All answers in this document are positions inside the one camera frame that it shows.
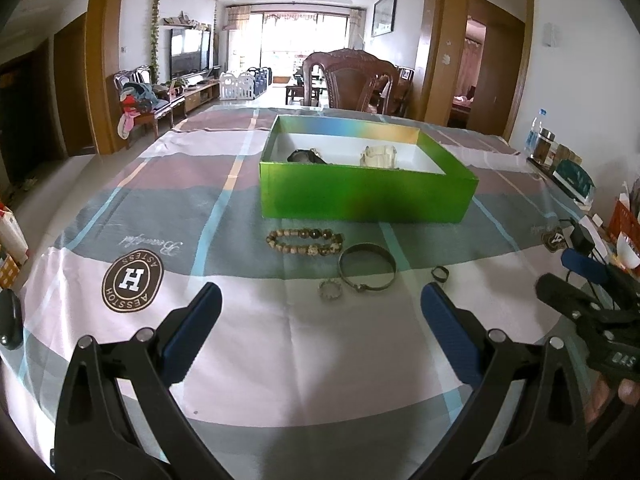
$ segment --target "water bottle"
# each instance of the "water bottle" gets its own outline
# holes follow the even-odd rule
[[[546,116],[546,110],[541,109],[540,113],[536,115],[531,123],[531,131],[527,136],[527,140],[524,143],[524,154],[529,157],[533,155],[533,150],[536,149],[538,143],[538,135],[542,132],[542,118]]]

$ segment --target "climbing plant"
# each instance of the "climbing plant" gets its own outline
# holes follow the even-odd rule
[[[158,37],[159,37],[159,10],[160,0],[153,0],[151,6],[151,81],[158,82]]]

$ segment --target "blue gripper pad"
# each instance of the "blue gripper pad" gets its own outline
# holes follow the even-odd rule
[[[562,264],[571,272],[580,274],[582,277],[597,285],[604,285],[609,281],[607,267],[586,256],[582,256],[575,249],[565,249],[560,257]]]
[[[166,386],[180,383],[186,377],[222,312],[222,292],[214,283],[207,283],[190,306],[190,313],[164,347],[160,378]]]
[[[482,382],[481,353],[460,324],[455,306],[442,290],[430,283],[420,297],[422,315],[436,336],[458,379],[472,388]]]

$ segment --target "television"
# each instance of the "television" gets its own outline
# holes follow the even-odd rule
[[[172,28],[170,31],[171,78],[209,70],[211,33],[208,30]]]

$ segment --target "red basket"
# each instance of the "red basket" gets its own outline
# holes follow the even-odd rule
[[[616,201],[616,208],[613,210],[607,231],[614,244],[620,233],[625,233],[636,247],[640,247],[640,223],[620,200]],[[634,269],[633,273],[640,276],[640,267]]]

